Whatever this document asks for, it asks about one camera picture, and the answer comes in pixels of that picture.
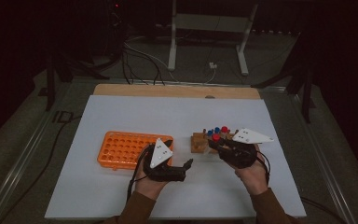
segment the person's right hand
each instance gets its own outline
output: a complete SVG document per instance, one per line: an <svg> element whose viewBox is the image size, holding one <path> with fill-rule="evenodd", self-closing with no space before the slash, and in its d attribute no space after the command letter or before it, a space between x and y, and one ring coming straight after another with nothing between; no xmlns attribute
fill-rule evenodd
<svg viewBox="0 0 358 224"><path fill-rule="evenodd" d="M255 145L257 151L260 151L258 145ZM264 158L260 153L257 153L257 157L264 162ZM255 163L246 168L236 168L233 165L229 164L235 170L235 175L240 178L243 185L248 190L249 194L257 195L264 193L269 189L266 179L266 170L264 169L263 164L260 161L255 161Z"/></svg>

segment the brown sleeve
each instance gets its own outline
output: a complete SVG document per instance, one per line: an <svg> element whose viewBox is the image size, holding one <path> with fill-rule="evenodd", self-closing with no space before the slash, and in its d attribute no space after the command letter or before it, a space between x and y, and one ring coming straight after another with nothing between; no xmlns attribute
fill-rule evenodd
<svg viewBox="0 0 358 224"><path fill-rule="evenodd" d="M103 224L145 224L156 201L134 191L119 217L110 217Z"/></svg>
<svg viewBox="0 0 358 224"><path fill-rule="evenodd" d="M300 221L287 216L272 189L259 195L251 195L258 224L299 224Z"/></svg>

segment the person's left hand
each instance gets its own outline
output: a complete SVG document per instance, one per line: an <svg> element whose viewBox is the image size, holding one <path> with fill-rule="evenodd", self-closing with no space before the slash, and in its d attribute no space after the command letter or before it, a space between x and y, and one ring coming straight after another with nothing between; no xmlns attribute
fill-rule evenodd
<svg viewBox="0 0 358 224"><path fill-rule="evenodd" d="M146 176L144 172L144 159L141 160L139 164L138 172L136 173L136 179L140 179ZM156 200L159 194L161 193L162 189L168 184L169 182L158 182L151 180L149 177L143 178L135 182L135 191L143 194L144 196Z"/></svg>

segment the white desk frame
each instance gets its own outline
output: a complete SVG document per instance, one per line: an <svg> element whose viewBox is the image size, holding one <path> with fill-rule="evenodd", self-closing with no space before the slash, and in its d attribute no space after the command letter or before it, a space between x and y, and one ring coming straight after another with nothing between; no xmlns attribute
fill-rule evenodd
<svg viewBox="0 0 358 224"><path fill-rule="evenodd" d="M248 18L241 17L219 17L207 15L181 14L176 13L176 0L172 0L172 34L171 34L171 49L170 58L168 60L168 69L175 70L176 63L176 29L191 29L191 30L208 30L208 31L224 31L243 33L242 42L237 45L236 51L238 61L240 63L241 74L243 76L249 75L248 66L246 65L243 51L246 42L252 29L253 20L257 5L254 5L251 14Z"/></svg>

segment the orange plastic rack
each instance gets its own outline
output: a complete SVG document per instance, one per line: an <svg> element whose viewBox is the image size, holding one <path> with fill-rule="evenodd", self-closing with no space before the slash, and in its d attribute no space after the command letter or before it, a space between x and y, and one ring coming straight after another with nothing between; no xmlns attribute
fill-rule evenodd
<svg viewBox="0 0 358 224"><path fill-rule="evenodd" d="M158 138L163 142L172 140L170 146L170 150L172 151L173 138L168 135L107 132L98 155L98 162L102 167L109 167L113 170L134 170L142 150L148 144L155 144Z"/></svg>

